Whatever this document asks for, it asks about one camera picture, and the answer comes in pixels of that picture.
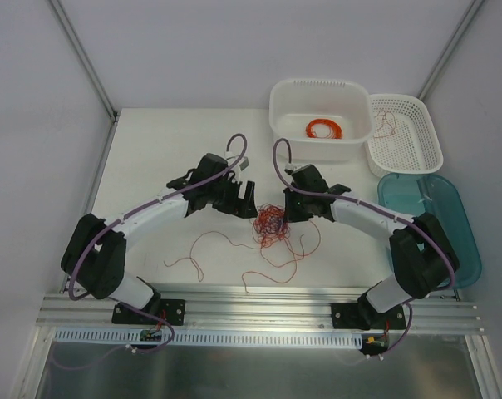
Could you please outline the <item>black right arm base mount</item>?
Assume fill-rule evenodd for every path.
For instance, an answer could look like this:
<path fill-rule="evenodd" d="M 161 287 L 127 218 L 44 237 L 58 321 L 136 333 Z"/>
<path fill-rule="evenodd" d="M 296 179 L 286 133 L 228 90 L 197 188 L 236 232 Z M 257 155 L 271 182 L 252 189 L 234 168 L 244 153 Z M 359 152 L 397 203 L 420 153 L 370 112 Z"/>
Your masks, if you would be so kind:
<path fill-rule="evenodd" d="M 405 330 L 406 318 L 401 305 L 379 313 L 363 294 L 356 302 L 331 303 L 332 327 L 339 330 Z"/>

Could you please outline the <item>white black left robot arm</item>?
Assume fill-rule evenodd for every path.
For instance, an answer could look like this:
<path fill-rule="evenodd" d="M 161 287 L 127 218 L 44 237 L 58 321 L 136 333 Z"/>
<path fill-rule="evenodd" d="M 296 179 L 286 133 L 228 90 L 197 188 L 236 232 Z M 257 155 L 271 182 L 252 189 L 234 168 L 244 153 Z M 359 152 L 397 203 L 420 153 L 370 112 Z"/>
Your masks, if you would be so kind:
<path fill-rule="evenodd" d="M 61 261 L 62 270 L 70 277 L 70 299 L 110 298 L 130 306 L 139 322 L 154 322 L 160 313 L 156 291 L 126 272 L 128 250 L 147 234 L 206 206 L 241 219 L 255 218 L 255 184 L 240 179 L 248 165 L 244 155 L 208 153 L 146 203 L 114 218 L 81 217 Z"/>

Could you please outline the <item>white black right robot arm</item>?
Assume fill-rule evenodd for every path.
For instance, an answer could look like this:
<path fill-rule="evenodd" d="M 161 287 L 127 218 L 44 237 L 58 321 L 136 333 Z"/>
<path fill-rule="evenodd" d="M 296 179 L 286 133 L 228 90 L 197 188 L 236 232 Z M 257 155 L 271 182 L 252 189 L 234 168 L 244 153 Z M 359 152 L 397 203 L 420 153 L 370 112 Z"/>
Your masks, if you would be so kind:
<path fill-rule="evenodd" d="M 287 223 L 324 218 L 373 237 L 391 252 L 391 275 L 344 306 L 341 323 L 360 330 L 377 328 L 393 308 L 455 284 L 460 260 L 433 214 L 394 214 L 354 198 L 345 185 L 328 185 L 315 165 L 287 165 L 285 173 L 291 179 L 283 191 Z"/>

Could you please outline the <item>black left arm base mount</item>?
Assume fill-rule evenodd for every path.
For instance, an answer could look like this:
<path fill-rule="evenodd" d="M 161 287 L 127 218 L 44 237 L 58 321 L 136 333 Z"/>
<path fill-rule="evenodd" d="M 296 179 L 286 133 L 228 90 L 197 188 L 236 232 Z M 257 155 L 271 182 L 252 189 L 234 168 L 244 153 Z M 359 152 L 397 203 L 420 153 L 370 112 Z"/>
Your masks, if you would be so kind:
<path fill-rule="evenodd" d="M 153 294 L 153 298 L 140 309 L 142 314 L 133 311 L 123 303 L 118 303 L 114 307 L 111 323 L 117 325 L 147 325 L 158 322 L 158 320 L 152 318 L 154 316 L 164 319 L 172 326 L 182 326 L 185 320 L 186 301 L 184 299 L 162 298 L 160 292 L 152 285 L 149 284 L 148 287 Z"/>

